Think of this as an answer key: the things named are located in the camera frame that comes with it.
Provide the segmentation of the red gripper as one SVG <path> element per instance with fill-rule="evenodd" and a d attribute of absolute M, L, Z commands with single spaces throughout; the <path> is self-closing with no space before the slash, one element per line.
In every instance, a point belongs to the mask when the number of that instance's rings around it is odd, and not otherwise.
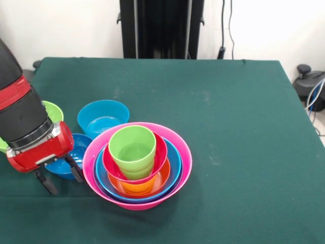
<path fill-rule="evenodd" d="M 83 182 L 81 168 L 69 153 L 74 146 L 72 132 L 64 121 L 54 124 L 52 131 L 42 140 L 31 147 L 22 150 L 8 148 L 6 152 L 9 163 L 19 172 L 27 173 L 34 170 L 34 175 L 43 187 L 51 194 L 56 195 L 58 189 L 50 178 L 46 177 L 39 166 L 54 158 L 61 158 L 68 162 L 72 175 L 77 182 Z"/>

